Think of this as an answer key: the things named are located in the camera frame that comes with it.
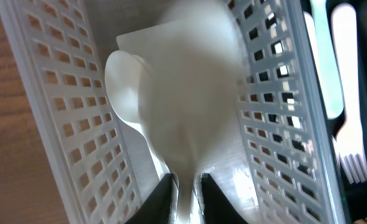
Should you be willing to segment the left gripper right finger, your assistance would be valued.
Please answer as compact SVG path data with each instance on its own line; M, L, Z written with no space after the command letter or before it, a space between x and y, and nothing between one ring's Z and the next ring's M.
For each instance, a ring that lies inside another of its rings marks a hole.
M248 224L226 198L211 174L202 174L201 190L206 224Z

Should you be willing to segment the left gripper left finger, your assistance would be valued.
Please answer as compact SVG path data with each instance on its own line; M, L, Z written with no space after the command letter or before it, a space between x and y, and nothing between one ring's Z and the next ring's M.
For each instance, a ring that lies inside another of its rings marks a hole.
M172 208L172 174L166 174L126 224L168 224Z

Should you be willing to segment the white plastic spoon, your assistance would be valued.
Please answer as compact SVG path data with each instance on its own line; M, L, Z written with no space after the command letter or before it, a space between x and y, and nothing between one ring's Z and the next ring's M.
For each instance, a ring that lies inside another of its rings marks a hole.
M142 96L146 94L151 77L150 65L138 55L116 50L107 58L105 88L109 102L117 117L144 138L156 173L161 178L169 173L169 168L153 149L140 116Z
M189 223L195 177L234 116L243 47L221 1L179 1L162 20L139 114L151 146L177 178L175 221Z

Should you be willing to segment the black plastic basket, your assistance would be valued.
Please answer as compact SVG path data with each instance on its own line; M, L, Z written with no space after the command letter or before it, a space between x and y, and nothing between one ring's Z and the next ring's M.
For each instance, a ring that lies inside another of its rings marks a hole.
M356 25L358 38L358 75L360 91L360 113L363 129L364 152L367 161L367 1L327 1L327 17L332 35L332 12L336 6L342 3L351 4L356 11ZM317 41L315 38L315 26L310 1L303 1L302 8L307 32L313 51L317 74L320 71ZM340 165L338 149L336 149L336 136L345 122L345 103L341 115L335 119L328 119L328 128L333 144L333 158L337 162L338 176L343 185L341 200L347 223L367 223L367 182L350 184L343 168Z

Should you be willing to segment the white plastic fork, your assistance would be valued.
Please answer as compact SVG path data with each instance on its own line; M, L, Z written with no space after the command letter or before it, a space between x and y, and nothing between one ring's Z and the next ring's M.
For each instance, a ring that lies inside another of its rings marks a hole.
M358 184L367 182L367 161L360 113L356 11L351 4L334 8L332 35L345 103L345 122L335 147L349 183Z
M328 119L335 119L344 110L343 94L337 61L328 25L326 0L310 0L317 41L318 72Z

